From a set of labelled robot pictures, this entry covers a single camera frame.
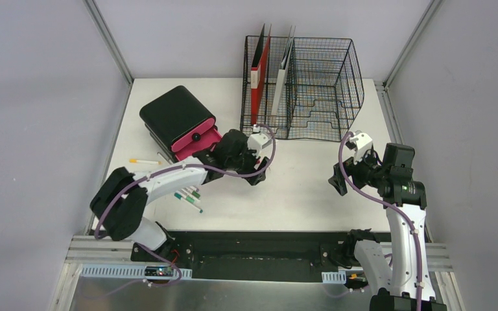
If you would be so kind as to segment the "grey notebook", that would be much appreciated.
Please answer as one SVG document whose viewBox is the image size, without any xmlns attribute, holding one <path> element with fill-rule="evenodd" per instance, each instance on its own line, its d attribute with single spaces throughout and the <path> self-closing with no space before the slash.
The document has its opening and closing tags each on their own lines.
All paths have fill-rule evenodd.
<svg viewBox="0 0 498 311">
<path fill-rule="evenodd" d="M 291 57 L 291 49 L 294 41 L 294 33 L 296 31 L 296 26 L 291 26 L 289 35 L 287 37 L 287 42 L 285 46 L 285 50 L 283 53 L 283 57 L 278 67 L 278 75 L 276 79 L 275 93 L 272 103 L 271 116 L 276 116 L 278 114 L 279 105 L 282 99 L 283 88 L 285 86 L 285 82 L 287 79 L 288 71 L 289 71 L 289 61 Z"/>
</svg>

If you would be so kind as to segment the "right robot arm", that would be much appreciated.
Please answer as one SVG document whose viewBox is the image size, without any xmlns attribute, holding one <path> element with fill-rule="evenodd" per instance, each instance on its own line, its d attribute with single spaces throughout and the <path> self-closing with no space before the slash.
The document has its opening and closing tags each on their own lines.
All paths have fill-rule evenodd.
<svg viewBox="0 0 498 311">
<path fill-rule="evenodd" d="M 369 230 L 354 230 L 345 241 L 342 257 L 360 265 L 373 293 L 370 310 L 447 310 L 431 284 L 425 247 L 426 193 L 412 178 L 415 150 L 388 143 L 378 161 L 371 142 L 341 143 L 355 153 L 333 167 L 329 183 L 340 195 L 352 188 L 383 206 L 390 227 L 392 263 Z"/>
</svg>

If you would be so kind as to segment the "red notebook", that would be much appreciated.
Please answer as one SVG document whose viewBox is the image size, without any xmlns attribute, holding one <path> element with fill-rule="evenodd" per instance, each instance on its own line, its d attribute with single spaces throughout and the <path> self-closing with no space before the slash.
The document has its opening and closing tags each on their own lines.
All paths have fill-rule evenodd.
<svg viewBox="0 0 498 311">
<path fill-rule="evenodd" d="M 254 57 L 250 71 L 251 86 L 251 105 L 250 105 L 250 124 L 256 124 L 259 115 L 261 99 L 263 96 L 265 78 L 267 73 L 268 50 L 270 47 L 270 31 L 265 33 L 266 24 L 262 26 L 257 45 L 255 47 Z"/>
</svg>

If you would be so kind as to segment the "black pink drawer unit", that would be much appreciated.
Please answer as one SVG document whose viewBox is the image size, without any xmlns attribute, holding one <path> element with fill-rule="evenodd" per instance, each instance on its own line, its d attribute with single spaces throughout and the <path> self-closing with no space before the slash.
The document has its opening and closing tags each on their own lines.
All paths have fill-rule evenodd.
<svg viewBox="0 0 498 311">
<path fill-rule="evenodd" d="M 150 136 L 174 162 L 211 148 L 222 136 L 216 117 L 185 86 L 144 105 L 139 116 Z"/>
</svg>

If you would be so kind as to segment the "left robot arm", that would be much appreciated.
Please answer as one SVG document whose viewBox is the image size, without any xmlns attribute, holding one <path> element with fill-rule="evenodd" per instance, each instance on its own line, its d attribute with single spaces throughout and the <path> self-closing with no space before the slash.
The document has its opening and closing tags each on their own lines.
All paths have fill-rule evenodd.
<svg viewBox="0 0 498 311">
<path fill-rule="evenodd" d="M 273 131 L 264 133 L 265 128 L 256 126 L 249 136 L 230 130 L 213 146 L 156 170 L 130 172 L 126 167 L 116 168 L 89 205 L 98 220 L 94 237 L 131 240 L 146 247 L 156 262 L 166 261 L 172 253 L 172 238 L 160 224 L 144 217 L 147 205 L 223 176 L 242 178 L 250 185 L 264 181 L 274 156 L 262 156 L 261 152 L 268 147 L 276 151 Z"/>
</svg>

